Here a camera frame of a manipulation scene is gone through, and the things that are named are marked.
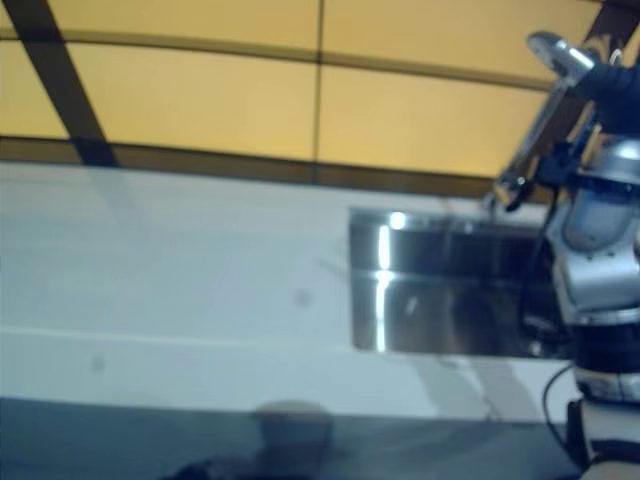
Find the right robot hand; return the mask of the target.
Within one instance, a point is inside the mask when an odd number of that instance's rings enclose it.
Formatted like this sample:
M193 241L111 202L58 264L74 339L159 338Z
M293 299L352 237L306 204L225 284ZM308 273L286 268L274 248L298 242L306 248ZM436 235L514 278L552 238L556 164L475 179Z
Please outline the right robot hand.
M594 103L599 121L610 134L639 134L639 67L604 63L559 35L537 31L528 48L554 71L571 94Z

